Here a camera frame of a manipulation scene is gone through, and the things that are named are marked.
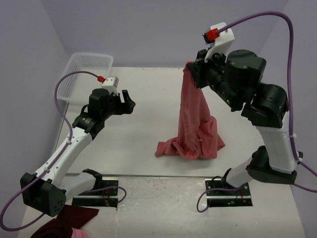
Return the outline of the salmon red t-shirt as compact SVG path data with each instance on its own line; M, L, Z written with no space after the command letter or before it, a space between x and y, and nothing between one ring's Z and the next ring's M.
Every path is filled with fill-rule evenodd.
M183 68L180 94L178 135L159 142L156 157L180 156L188 160L217 158L218 151L225 146L217 131L217 121L210 113L205 96L196 88L187 66Z

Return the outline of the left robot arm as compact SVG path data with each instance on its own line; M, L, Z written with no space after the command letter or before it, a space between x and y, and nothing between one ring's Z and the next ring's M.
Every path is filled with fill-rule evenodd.
M103 188L102 175L94 170L85 169L70 182L62 181L81 152L103 130L105 121L113 115L131 114L135 105L127 90L121 94L104 88L93 90L63 144L33 174L22 176L20 185L24 204L54 217L73 197L86 192L99 194Z

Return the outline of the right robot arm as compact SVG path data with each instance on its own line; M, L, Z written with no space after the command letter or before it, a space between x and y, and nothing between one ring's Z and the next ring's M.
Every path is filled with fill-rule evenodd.
M290 106L286 91L277 85L262 83L266 60L249 50L229 55L214 53L205 59L200 50L187 66L196 88L211 88L231 109L240 111L261 134L264 144L221 179L221 190L232 195L240 186L257 180L264 183L295 183L297 162L290 134Z

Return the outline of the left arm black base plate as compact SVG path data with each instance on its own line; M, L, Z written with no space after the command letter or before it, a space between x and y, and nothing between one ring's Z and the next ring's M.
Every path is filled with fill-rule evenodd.
M98 192L82 193L74 197L71 201L72 206L80 207L118 207L118 179L115 177L103 177L100 184L94 189L116 186Z

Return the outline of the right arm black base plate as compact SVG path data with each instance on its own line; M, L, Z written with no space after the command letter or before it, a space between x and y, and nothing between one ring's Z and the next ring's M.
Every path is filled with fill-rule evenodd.
M248 183L239 191L209 191L206 198L209 207L249 207L253 205Z

